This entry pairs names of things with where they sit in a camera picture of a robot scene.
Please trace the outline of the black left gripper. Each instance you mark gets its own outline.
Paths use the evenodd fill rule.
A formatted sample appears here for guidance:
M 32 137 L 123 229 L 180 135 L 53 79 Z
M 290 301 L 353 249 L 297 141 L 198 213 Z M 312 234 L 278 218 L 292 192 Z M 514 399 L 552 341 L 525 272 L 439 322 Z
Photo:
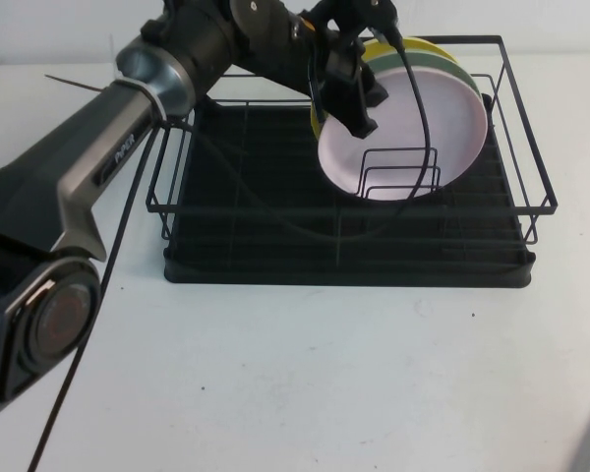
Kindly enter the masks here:
M 378 106 L 388 98 L 386 89 L 377 81 L 364 61 L 362 41 L 345 49 L 331 47 L 322 60 L 322 103 L 353 137 L 365 139 L 377 129 L 367 106 Z

